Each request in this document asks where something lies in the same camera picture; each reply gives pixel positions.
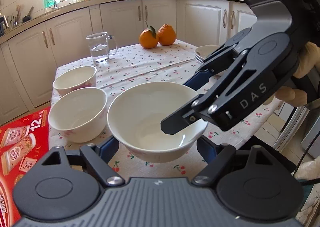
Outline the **right gloved hand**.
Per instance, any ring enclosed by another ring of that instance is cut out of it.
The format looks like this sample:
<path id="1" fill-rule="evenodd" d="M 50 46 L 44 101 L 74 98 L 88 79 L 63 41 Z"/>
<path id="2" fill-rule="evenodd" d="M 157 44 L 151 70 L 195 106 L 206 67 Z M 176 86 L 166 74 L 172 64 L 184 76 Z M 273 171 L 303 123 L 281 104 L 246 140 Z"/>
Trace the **right gloved hand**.
<path id="1" fill-rule="evenodd" d="M 308 42 L 299 54 L 299 66 L 293 76 L 300 79 L 307 75 L 312 68 L 319 71 L 319 47 Z M 303 90 L 281 87 L 274 95 L 277 99 L 289 103 L 293 107 L 307 104 L 307 93 Z"/>

